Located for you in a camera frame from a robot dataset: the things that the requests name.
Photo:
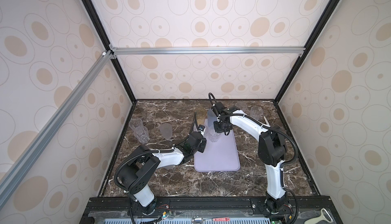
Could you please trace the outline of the blue grey plastic cup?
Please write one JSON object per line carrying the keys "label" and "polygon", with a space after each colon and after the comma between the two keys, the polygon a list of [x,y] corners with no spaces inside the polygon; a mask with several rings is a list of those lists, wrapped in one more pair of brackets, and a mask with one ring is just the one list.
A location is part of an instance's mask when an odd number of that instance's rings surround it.
{"label": "blue grey plastic cup", "polygon": [[214,121],[217,121],[217,116],[212,109],[209,109],[207,111],[207,119],[208,119],[208,122],[211,122],[211,123]]}

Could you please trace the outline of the clear small tumbler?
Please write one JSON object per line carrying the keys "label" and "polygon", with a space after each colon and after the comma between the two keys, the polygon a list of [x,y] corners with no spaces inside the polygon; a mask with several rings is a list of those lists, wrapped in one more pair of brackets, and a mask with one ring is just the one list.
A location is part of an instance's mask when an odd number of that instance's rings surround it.
{"label": "clear small tumbler", "polygon": [[201,125],[201,128],[201,134],[203,135],[203,137],[206,137],[206,135],[208,134],[208,127]]}

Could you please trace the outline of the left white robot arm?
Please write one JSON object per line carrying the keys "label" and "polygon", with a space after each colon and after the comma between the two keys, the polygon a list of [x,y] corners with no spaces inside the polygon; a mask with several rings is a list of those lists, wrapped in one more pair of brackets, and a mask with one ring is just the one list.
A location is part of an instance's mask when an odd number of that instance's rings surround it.
{"label": "left white robot arm", "polygon": [[157,169],[183,165],[197,152],[203,153],[207,145],[204,131],[205,126],[197,123],[197,113],[194,113],[189,134],[170,149],[152,150],[141,145],[128,155],[117,167],[114,182],[126,191],[130,205],[136,203],[143,214],[152,214],[157,198],[148,185],[149,180]]}

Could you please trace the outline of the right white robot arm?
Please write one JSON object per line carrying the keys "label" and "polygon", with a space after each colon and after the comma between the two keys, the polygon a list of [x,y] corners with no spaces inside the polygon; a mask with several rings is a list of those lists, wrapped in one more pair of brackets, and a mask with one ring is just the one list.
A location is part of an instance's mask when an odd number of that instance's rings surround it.
{"label": "right white robot arm", "polygon": [[288,203],[288,192],[284,183],[284,166],[296,162],[296,142],[278,127],[271,127],[239,110],[228,108],[208,94],[211,109],[217,117],[213,122],[217,133],[228,134],[237,126],[258,140],[258,157],[265,164],[267,175],[266,209],[278,213]]}

